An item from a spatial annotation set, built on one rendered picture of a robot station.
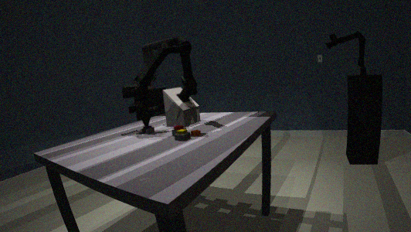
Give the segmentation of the orange block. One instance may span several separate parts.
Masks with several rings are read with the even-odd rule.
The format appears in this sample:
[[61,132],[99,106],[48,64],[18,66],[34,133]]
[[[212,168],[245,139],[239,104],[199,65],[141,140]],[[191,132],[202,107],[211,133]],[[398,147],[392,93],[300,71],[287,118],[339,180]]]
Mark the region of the orange block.
[[191,131],[191,135],[192,136],[199,136],[199,135],[201,135],[201,131],[199,131],[199,130],[194,130],[194,131]]

